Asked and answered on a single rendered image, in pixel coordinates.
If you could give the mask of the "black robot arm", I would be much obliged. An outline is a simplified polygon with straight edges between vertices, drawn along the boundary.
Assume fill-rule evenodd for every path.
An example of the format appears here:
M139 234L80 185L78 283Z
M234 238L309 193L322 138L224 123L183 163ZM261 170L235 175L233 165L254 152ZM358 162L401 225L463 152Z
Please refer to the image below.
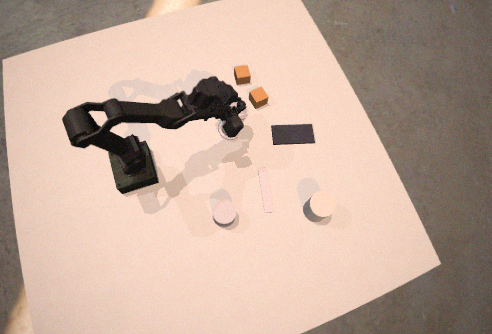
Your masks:
M102 103L86 102L68 110L62 122L72 146L86 148L92 145L116 154L125 175L130 177L146 172L146 154L138 136L132 134L123 138L111 132L112 127L120 123L155 123L176 130L189 121L206 118L211 102L218 111L230 111L230 105L237 97L237 91L224 80L202 79L191 94L182 91L159 104L119 101L117 98ZM98 125L90 111L105 112L104 125Z

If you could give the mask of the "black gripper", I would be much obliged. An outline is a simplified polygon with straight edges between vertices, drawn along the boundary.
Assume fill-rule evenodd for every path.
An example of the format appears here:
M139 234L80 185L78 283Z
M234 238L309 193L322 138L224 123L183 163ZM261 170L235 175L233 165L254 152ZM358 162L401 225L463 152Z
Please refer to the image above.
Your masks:
M244 124L240 117L238 116L240 112L245 110L246 106L235 107L233 106L230 111L222 112L216 110L215 103L211 102L211 104L207 108L207 116L204 118L204 121L207 121L209 118L215 117L215 119L219 119L220 116L226 121L226 123L222 126L228 137L235 137L244 127Z

